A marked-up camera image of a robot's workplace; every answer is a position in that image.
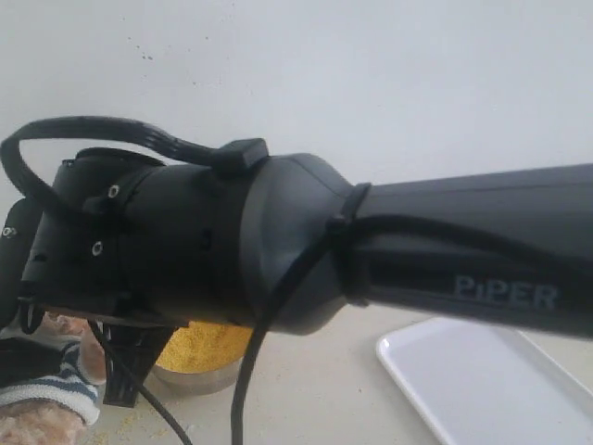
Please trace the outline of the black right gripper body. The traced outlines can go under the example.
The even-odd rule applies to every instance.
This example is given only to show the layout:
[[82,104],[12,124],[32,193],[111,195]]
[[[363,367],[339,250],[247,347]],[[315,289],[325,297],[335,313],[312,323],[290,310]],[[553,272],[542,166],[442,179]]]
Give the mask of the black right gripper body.
[[89,322],[138,328],[181,326],[179,317],[159,314],[134,299],[75,299],[58,307],[21,297],[18,308],[18,327],[24,334],[81,334]]

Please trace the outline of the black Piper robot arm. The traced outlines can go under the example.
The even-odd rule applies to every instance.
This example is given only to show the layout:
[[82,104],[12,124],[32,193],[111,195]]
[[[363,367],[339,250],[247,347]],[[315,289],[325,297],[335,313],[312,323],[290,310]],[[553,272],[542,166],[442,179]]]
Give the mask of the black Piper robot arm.
[[349,184],[298,154],[227,172],[87,148],[1,244],[1,323],[104,322],[145,377],[190,321],[306,335],[348,304],[592,335],[592,168]]

